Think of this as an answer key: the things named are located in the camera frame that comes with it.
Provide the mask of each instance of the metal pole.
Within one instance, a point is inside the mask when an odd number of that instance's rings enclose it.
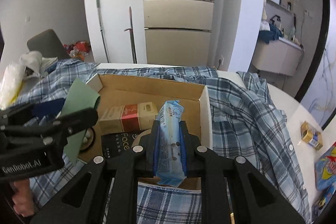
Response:
[[[98,18],[99,18],[100,34],[101,34],[101,39],[103,40],[106,60],[107,60],[108,63],[110,63],[109,56],[108,56],[107,50],[106,50],[104,32],[103,32],[103,25],[102,25],[102,21],[101,21],[100,0],[96,0],[96,5],[97,5]]]
[[[124,30],[124,32],[129,31],[129,36],[131,39],[131,49],[132,49],[132,58],[133,63],[137,64],[137,53],[135,52],[135,42],[134,42],[134,33],[133,33],[133,19],[132,19],[132,8],[129,7],[129,19],[131,27]]]

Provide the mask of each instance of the white table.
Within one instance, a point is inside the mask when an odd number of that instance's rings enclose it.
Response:
[[[165,65],[149,65],[149,64],[121,64],[121,63],[102,63],[97,68],[107,69],[125,69],[125,68],[148,68],[148,67],[173,67]],[[218,77],[226,78],[232,82],[245,88],[243,80],[234,72],[217,71]],[[314,162],[326,152],[331,145],[336,141],[336,130],[333,130],[332,125],[327,127],[323,133],[323,147],[320,151],[316,151],[313,147],[301,140],[301,125],[307,121],[317,130],[322,131],[319,124],[315,121],[312,115],[294,98],[287,93],[268,84],[268,89],[271,99],[278,109],[285,111],[287,115],[287,129],[289,131],[296,156],[303,175],[304,187],[308,192],[308,200],[311,210],[311,205],[319,197],[320,192],[315,187],[315,172]]]

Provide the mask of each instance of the bathroom vanity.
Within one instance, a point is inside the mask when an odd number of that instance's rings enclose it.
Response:
[[[293,76],[302,55],[302,48],[283,37],[269,44],[258,40],[252,64],[258,70]]]

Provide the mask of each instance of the human hand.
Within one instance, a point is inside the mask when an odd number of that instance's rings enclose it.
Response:
[[[34,203],[32,192],[29,187],[29,179],[15,181],[14,186],[17,188],[17,192],[12,197],[14,211],[23,217],[33,215]]]

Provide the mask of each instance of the green paper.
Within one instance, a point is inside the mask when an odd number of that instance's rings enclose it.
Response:
[[[93,107],[97,109],[99,94],[88,85],[85,85],[79,78],[71,85],[60,116]],[[79,150],[81,148],[86,130],[68,137],[68,144],[64,147],[64,153],[72,164],[76,164]]]

